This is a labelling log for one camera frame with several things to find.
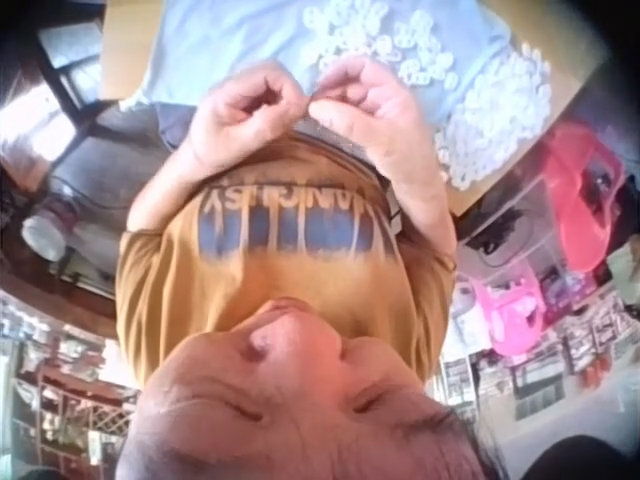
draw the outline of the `closed eye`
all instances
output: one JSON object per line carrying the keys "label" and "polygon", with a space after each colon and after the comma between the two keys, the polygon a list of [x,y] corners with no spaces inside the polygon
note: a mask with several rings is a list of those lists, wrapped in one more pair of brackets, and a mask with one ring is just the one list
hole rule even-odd
{"label": "closed eye", "polygon": [[228,402],[226,400],[223,400],[222,403],[224,406],[226,406],[230,410],[233,410],[235,413],[237,413],[241,417],[251,422],[260,423],[264,418],[264,415],[262,413],[255,410],[248,410],[236,403]]}
{"label": "closed eye", "polygon": [[363,413],[370,412],[377,406],[381,405],[384,402],[384,399],[387,395],[387,392],[379,392],[373,395],[369,395],[366,400],[361,403],[356,404],[353,408],[353,413],[361,415]]}

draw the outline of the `pink plastic object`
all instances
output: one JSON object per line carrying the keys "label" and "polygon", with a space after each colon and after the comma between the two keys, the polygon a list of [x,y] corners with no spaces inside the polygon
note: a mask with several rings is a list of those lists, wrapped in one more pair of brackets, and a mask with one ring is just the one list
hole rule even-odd
{"label": "pink plastic object", "polygon": [[[577,123],[555,126],[545,136],[544,145],[547,156],[543,176],[567,266],[576,272],[589,272],[606,255],[612,204],[624,182],[622,165],[594,132]],[[598,199],[598,213],[581,196],[587,167],[592,163],[604,167],[611,178],[610,187]]]}
{"label": "pink plastic object", "polygon": [[476,301],[484,312],[493,349],[500,355],[513,357],[531,350],[540,340],[546,305],[540,285],[527,264],[519,284],[499,297],[471,280]]}

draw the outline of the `pink container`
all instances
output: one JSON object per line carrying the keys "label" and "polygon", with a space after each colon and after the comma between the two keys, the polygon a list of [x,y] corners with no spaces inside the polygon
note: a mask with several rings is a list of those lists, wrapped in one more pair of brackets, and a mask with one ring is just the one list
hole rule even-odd
{"label": "pink container", "polygon": [[523,355],[540,341],[546,305],[528,264],[518,284],[499,296],[493,296],[480,282],[471,282],[497,353],[506,357]]}

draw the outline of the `wooden table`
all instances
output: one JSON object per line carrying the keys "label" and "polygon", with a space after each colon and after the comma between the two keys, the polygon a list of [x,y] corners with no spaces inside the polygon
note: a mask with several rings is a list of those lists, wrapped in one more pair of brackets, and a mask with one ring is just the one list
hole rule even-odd
{"label": "wooden table", "polygon": [[[605,48],[577,14],[557,0],[483,0],[511,27],[516,41],[542,51],[552,67],[551,115],[564,111],[605,58]],[[104,23],[102,98],[130,97],[140,86],[160,24],[162,0],[109,0]],[[448,186],[451,212],[460,216],[477,202],[537,141],[524,142],[511,160],[471,188]]]}

